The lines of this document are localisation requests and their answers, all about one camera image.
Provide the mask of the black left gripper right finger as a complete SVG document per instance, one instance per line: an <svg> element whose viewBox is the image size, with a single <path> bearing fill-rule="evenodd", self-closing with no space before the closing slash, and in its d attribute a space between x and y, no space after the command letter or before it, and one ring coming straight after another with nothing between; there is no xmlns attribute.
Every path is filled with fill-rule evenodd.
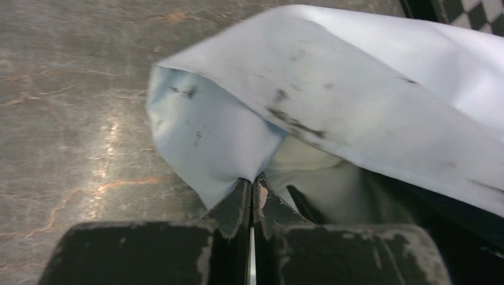
<svg viewBox="0 0 504 285"><path fill-rule="evenodd" d="M253 182L253 220L255 231L265 240L271 240L278 226L314 224L272 189L264 173Z"/></svg>

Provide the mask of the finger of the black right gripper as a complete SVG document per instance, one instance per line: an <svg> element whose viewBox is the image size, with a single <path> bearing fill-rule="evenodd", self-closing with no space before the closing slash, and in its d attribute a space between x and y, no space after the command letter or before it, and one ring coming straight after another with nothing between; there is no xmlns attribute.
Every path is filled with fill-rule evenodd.
<svg viewBox="0 0 504 285"><path fill-rule="evenodd" d="M301 193L294 185L286 186L294 204L296 205L299 213L307 220L314 224L326 224L326 217L316 209L309 200Z"/></svg>

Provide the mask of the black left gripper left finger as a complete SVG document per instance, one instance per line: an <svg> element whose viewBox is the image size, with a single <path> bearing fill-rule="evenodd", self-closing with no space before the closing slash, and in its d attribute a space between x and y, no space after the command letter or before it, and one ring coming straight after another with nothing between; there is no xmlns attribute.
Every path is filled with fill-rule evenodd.
<svg viewBox="0 0 504 285"><path fill-rule="evenodd" d="M233 239L250 227L250 206L252 183L246 179L238 179L233 189L211 208L203 220L214 220L218 224L221 235Z"/></svg>

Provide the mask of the white pillow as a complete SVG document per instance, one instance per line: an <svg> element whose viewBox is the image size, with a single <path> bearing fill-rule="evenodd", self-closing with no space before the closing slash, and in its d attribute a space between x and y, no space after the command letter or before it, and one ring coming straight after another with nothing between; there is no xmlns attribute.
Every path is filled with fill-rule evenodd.
<svg viewBox="0 0 504 285"><path fill-rule="evenodd" d="M340 158L288 136L268 164L271 188L296 210L297 190L329 224L414 224L407 206L378 178Z"/></svg>

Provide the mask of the light blue pillowcase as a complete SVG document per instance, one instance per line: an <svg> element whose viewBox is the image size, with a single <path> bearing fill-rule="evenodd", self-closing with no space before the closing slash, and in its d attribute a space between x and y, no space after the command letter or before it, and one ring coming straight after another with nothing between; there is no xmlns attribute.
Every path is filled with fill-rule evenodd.
<svg viewBox="0 0 504 285"><path fill-rule="evenodd" d="M206 208L288 136L503 216L503 38L277 7L154 64L153 142Z"/></svg>

